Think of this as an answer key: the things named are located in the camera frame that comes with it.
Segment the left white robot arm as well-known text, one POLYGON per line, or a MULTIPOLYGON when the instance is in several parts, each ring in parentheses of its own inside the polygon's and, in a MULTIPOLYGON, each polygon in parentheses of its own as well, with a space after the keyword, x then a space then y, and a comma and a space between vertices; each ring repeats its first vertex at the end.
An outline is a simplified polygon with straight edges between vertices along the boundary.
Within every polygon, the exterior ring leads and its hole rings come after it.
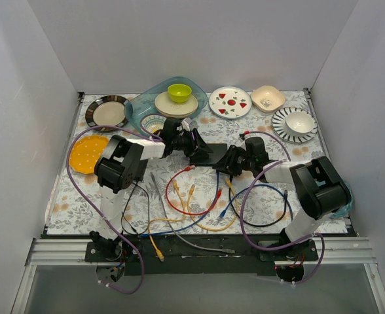
POLYGON ((167 118, 157 134, 141 139, 128 139, 121 135, 110 138, 94 167, 100 186, 99 234, 106 239, 100 245, 100 254, 110 262, 121 257, 122 245, 115 241, 120 230, 122 201, 125 190, 134 181, 143 179, 147 163, 152 159, 169 156, 173 151, 182 151, 190 159, 207 160, 213 153, 201 138, 196 128, 186 130, 181 120, 167 118))

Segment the black network switch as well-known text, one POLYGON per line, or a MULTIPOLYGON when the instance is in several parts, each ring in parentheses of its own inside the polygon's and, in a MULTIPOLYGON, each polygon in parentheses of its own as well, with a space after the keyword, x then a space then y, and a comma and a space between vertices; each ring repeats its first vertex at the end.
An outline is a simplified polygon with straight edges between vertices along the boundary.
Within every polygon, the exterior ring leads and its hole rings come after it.
POLYGON ((227 152, 228 146, 227 144, 222 143, 211 143, 208 145, 212 149, 212 154, 210 155, 210 159, 205 163, 190 163, 191 166, 202 166, 202 167, 212 167, 216 162, 218 162, 227 152))

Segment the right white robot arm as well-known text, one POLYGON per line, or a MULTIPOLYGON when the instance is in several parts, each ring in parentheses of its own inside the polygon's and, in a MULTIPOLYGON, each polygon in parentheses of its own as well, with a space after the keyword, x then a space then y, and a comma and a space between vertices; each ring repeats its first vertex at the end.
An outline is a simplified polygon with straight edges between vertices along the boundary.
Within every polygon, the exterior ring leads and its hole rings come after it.
POLYGON ((252 172, 254 180, 246 189, 240 210, 242 234, 252 247, 265 252, 280 251, 287 260, 296 259, 303 252, 302 243, 314 236, 326 218, 352 200, 347 185, 328 157, 321 156, 307 162, 272 160, 261 137, 247 138, 243 147, 230 146, 213 168, 229 176, 252 172), (301 205, 301 210, 281 231, 276 247, 255 244, 245 231, 244 207, 257 181, 293 185, 301 205))

